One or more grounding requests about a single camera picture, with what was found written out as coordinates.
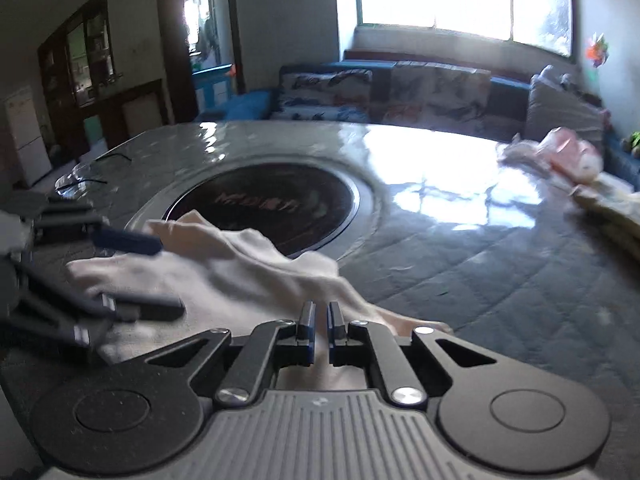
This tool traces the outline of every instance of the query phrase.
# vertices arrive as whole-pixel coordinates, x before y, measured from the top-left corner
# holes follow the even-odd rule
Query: dark wooden furniture
[[[115,148],[130,138],[130,132],[122,108],[123,105],[149,94],[154,95],[158,102],[162,124],[169,124],[169,114],[164,102],[161,79],[134,86],[106,99],[98,99],[88,106],[81,107],[79,108],[80,119],[84,121],[89,117],[100,117],[102,134],[107,143],[107,147],[109,149]]]
[[[100,119],[109,148],[129,139],[123,105],[142,96],[154,95],[162,124],[169,123],[162,80],[104,95],[118,78],[107,0],[90,0],[78,9],[38,49],[38,60],[53,133],[67,160],[89,151],[84,127],[88,118]]]

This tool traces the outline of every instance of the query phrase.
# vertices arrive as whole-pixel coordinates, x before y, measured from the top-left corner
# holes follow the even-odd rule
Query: pink cloth
[[[590,184],[602,172],[598,150],[569,128],[551,130],[540,142],[538,154],[576,184]]]
[[[338,301],[348,322],[366,319],[386,324],[398,335],[416,326],[450,332],[444,323],[412,319],[367,303],[338,275],[336,261],[313,251],[295,260],[280,254],[258,231],[221,231],[196,211],[179,221],[149,221],[145,229],[162,240],[156,256],[121,254],[70,262],[67,268],[88,294],[151,292],[181,298],[185,316],[173,323],[121,324],[102,348],[122,361],[155,350],[208,328],[224,327],[246,335],[258,324],[297,319],[303,303],[318,306],[316,364],[312,369],[282,370],[279,387],[341,390],[361,388],[357,368],[328,363],[326,305]]]

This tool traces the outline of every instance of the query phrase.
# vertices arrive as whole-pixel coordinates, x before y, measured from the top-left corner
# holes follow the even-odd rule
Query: doorway
[[[184,21],[198,111],[217,108],[235,93],[229,0],[184,0]]]

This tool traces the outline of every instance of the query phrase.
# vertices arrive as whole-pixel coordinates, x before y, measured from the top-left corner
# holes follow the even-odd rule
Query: white refrigerator
[[[4,107],[22,167],[22,176],[27,186],[32,186],[51,171],[51,162],[40,135],[31,89],[23,88],[11,95],[4,101]]]

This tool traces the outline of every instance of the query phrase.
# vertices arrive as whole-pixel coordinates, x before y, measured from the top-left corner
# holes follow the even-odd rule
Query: wall
[[[220,63],[234,62],[234,44],[231,39],[231,20],[229,18],[229,0],[213,0],[218,24],[218,41],[220,42]]]
[[[273,87],[283,64],[338,60],[336,0],[238,0],[249,90]]]
[[[23,86],[31,86],[38,120],[49,129],[37,49],[87,1],[0,0],[0,101]],[[123,74],[109,92],[164,79],[156,0],[108,0],[108,3],[115,68]],[[171,103],[167,95],[165,98],[172,116]],[[0,119],[3,148],[8,135],[5,123]]]
[[[568,59],[539,48],[428,28],[358,27],[353,47],[477,63],[494,70],[523,74],[526,79],[540,73],[548,64],[578,75],[577,67]]]
[[[640,130],[640,0],[578,0],[580,63],[589,91],[599,94],[611,110],[619,135]],[[591,62],[584,57],[587,38],[604,33],[609,60],[592,79]]]
[[[353,35],[358,25],[356,0],[336,0],[338,10],[338,42],[340,58],[353,46]]]

